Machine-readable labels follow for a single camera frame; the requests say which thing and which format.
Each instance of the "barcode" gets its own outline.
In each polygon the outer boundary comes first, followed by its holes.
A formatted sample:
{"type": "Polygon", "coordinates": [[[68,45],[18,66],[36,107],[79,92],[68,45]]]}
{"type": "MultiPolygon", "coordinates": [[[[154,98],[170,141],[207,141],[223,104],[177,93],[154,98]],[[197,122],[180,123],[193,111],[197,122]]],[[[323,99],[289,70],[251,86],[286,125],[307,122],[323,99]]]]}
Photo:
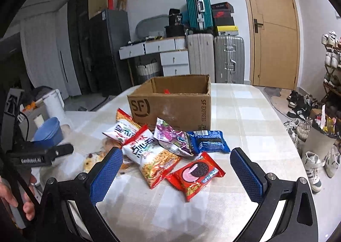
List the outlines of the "barcode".
{"type": "Polygon", "coordinates": [[[197,130],[194,133],[194,136],[198,136],[198,135],[208,135],[208,131],[207,130],[197,130]]]}

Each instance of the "blue bucket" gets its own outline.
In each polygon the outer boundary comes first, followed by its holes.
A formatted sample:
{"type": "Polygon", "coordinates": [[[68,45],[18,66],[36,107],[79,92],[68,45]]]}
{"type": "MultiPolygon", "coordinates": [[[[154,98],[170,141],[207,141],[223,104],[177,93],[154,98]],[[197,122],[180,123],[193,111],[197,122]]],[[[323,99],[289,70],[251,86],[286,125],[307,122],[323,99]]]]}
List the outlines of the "blue bucket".
{"type": "Polygon", "coordinates": [[[58,145],[63,140],[63,133],[58,118],[51,117],[46,120],[35,132],[33,140],[44,148],[58,145]]]}

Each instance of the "refrigerator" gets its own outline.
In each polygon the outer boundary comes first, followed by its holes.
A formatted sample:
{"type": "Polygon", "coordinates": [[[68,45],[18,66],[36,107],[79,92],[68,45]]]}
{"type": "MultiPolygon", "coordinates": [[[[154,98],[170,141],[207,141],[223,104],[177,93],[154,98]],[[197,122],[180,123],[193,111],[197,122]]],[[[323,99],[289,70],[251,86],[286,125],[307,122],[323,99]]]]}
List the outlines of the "refrigerator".
{"type": "Polygon", "coordinates": [[[90,50],[93,73],[104,97],[118,95],[132,87],[128,60],[118,50],[130,41],[125,11],[103,10],[90,19],[90,50]]]}

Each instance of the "white curtain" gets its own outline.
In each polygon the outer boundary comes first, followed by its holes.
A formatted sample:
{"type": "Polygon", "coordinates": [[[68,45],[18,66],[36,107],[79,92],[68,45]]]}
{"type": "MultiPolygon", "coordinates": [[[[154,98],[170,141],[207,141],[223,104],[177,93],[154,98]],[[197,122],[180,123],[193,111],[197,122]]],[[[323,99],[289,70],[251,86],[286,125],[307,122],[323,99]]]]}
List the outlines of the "white curtain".
{"type": "Polygon", "coordinates": [[[20,39],[33,86],[57,88],[63,99],[69,97],[59,63],[55,14],[49,12],[22,20],[20,39]]]}

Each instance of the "blue snack package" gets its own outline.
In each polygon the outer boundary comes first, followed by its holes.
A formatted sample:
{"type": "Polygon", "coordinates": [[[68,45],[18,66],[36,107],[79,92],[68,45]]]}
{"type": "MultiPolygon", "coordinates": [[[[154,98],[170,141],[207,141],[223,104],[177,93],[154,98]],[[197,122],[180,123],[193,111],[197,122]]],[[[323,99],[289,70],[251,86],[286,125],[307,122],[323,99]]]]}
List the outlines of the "blue snack package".
{"type": "Polygon", "coordinates": [[[195,155],[199,155],[202,151],[231,152],[224,140],[223,132],[220,130],[197,130],[194,132],[187,132],[187,134],[190,137],[195,155]]]}

